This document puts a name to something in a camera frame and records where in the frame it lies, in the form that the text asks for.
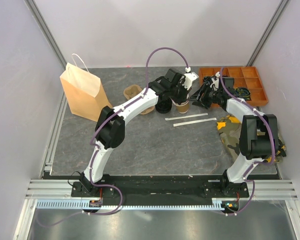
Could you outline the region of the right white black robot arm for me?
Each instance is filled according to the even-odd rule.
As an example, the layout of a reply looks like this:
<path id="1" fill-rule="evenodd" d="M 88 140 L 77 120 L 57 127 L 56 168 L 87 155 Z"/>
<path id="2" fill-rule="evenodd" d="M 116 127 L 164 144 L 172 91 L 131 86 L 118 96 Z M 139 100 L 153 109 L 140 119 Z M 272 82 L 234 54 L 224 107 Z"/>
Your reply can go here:
<path id="1" fill-rule="evenodd" d="M 232 77 L 206 76 L 190 98 L 194 105 L 206 109 L 217 104 L 241 123 L 239 154 L 233 165 L 224 171 L 219 184 L 219 191 L 225 197 L 242 188 L 256 166 L 272 165 L 279 147 L 277 117 L 249 105 L 233 86 Z"/>

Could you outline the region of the stack of black lids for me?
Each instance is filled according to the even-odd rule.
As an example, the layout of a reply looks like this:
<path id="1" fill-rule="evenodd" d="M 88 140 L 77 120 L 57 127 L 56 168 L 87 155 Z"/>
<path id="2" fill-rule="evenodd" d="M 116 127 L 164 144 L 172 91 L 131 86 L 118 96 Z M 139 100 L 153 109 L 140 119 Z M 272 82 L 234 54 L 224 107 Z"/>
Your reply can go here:
<path id="1" fill-rule="evenodd" d="M 155 110 L 160 114 L 167 114 L 171 111 L 173 106 L 172 100 L 170 98 L 166 100 L 159 100 L 155 105 Z"/>

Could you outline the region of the stack of paper cups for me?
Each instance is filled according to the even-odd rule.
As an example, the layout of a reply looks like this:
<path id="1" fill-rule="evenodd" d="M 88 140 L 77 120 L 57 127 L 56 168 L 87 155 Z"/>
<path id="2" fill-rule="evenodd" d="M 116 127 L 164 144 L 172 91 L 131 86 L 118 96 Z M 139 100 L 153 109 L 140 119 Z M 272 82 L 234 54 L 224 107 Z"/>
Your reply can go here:
<path id="1" fill-rule="evenodd" d="M 176 103 L 174 101 L 172 103 L 180 114 L 185 114 L 189 111 L 190 105 L 188 100 L 183 103 Z"/>

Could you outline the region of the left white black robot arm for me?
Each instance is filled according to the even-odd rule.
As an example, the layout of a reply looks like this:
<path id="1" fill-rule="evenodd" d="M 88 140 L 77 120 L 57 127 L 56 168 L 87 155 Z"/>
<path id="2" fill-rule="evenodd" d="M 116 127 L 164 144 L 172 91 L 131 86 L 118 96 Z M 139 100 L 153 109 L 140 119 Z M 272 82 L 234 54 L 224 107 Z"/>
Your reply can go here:
<path id="1" fill-rule="evenodd" d="M 178 105 L 188 100 L 193 81 L 198 76 L 187 67 L 185 73 L 174 68 L 147 84 L 139 94 L 116 107 L 105 106 L 99 115 L 95 133 L 90 141 L 94 146 L 87 168 L 80 174 L 82 191 L 89 197 L 100 191 L 99 181 L 112 153 L 125 139 L 126 125 L 141 112 L 169 100 Z"/>

